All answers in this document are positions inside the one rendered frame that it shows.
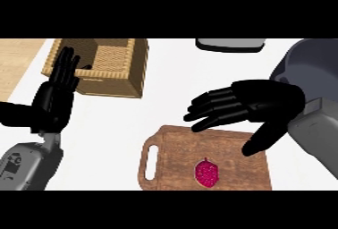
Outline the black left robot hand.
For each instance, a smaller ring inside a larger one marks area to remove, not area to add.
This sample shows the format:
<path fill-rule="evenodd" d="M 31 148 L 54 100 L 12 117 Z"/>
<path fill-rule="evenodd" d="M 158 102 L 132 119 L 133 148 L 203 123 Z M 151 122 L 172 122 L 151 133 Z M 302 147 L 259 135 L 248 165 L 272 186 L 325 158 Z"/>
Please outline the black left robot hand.
<path fill-rule="evenodd" d="M 76 69 L 82 58 L 74 48 L 64 47 L 54 71 L 34 96 L 30 106 L 0 102 L 0 124 L 30 127 L 31 133 L 61 133 L 70 123 L 74 92 L 80 83 Z"/>

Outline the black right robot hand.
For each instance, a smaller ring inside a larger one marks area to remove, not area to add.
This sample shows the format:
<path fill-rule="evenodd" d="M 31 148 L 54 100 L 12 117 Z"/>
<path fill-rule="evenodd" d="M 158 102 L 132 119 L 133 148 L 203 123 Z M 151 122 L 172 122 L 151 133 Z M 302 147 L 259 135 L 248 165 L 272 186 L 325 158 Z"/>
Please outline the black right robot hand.
<path fill-rule="evenodd" d="M 203 118 L 194 132 L 243 121 L 263 123 L 243 147 L 250 157 L 274 146 L 305 108 L 306 94 L 299 86 L 272 80 L 237 81 L 192 100 L 184 121 Z"/>

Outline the pale wooden board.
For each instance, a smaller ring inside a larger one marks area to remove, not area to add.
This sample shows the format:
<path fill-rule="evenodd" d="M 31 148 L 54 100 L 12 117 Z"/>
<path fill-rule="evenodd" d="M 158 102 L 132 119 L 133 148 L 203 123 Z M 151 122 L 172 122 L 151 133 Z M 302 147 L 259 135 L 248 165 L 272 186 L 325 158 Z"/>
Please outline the pale wooden board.
<path fill-rule="evenodd" d="M 8 101 L 43 44 L 43 38 L 0 38 L 0 101 Z"/>

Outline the brown wooden cutting board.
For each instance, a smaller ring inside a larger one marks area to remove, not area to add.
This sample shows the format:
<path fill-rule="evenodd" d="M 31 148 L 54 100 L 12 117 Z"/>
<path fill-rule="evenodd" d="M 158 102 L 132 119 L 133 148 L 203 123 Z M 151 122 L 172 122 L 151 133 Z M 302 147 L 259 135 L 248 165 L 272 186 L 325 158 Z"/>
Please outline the brown wooden cutting board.
<path fill-rule="evenodd" d="M 144 190 L 158 191 L 271 191 L 266 152 L 251 157 L 243 154 L 250 132 L 206 130 L 164 125 L 147 140 L 139 167 L 139 184 Z M 158 146 L 155 178 L 145 178 L 148 150 Z M 201 162 L 219 167 L 219 181 L 206 187 L 195 178 Z"/>

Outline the square wicker basket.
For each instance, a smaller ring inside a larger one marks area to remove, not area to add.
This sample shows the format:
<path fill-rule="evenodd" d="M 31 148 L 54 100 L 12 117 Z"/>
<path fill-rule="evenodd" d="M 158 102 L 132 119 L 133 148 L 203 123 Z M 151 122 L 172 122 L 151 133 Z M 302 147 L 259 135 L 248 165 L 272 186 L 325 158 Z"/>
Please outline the square wicker basket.
<path fill-rule="evenodd" d="M 42 74 L 51 76 L 64 47 L 82 57 L 76 76 L 83 95 L 141 98 L 145 87 L 148 40 L 145 38 L 58 38 Z"/>

